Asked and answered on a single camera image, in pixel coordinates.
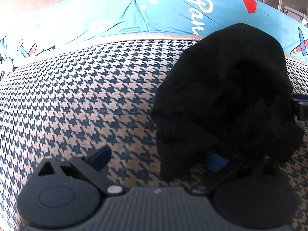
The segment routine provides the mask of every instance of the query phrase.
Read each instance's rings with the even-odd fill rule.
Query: houndstooth pattern
[[[45,156],[65,160],[108,144],[109,177],[125,187],[189,187],[201,180],[202,167],[186,181],[161,179],[149,117],[158,86],[195,43],[103,44],[20,67],[0,81],[0,210],[12,230],[21,226],[16,198]],[[308,68],[292,60],[287,65],[295,90],[307,94]],[[282,168],[302,200],[293,221],[297,230],[308,227],[307,157],[304,143]]]

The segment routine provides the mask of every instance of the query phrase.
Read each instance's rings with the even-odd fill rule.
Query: gray wall
[[[308,0],[282,0],[281,12],[284,6],[291,7],[301,13],[306,14],[308,9]]]

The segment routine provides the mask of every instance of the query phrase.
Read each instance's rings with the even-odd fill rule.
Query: white triangle print
[[[145,11],[145,5],[140,5],[139,6],[143,11]]]
[[[151,0],[150,3],[157,5],[157,1],[156,0]]]

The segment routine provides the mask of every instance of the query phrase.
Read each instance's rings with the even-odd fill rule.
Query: white lettering
[[[186,1],[197,4],[199,6],[199,8],[201,9],[201,11],[206,13],[206,14],[213,12],[214,5],[213,5],[212,1],[210,1],[210,0],[205,0],[205,1],[207,1],[208,5],[204,2],[202,2],[201,0],[196,0],[196,1],[195,0],[186,0]],[[203,22],[196,21],[195,18],[203,19],[203,14],[195,8],[190,8],[189,12],[191,13],[191,16],[190,16],[191,23],[198,26],[198,27],[192,27],[192,32],[193,32],[194,35],[199,35],[199,33],[196,32],[196,30],[203,31],[204,28],[201,27],[200,25],[205,26],[205,24]]]

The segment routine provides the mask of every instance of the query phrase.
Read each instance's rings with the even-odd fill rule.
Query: dark red object
[[[249,14],[256,12],[257,3],[255,0],[243,0],[243,2],[245,3]]]

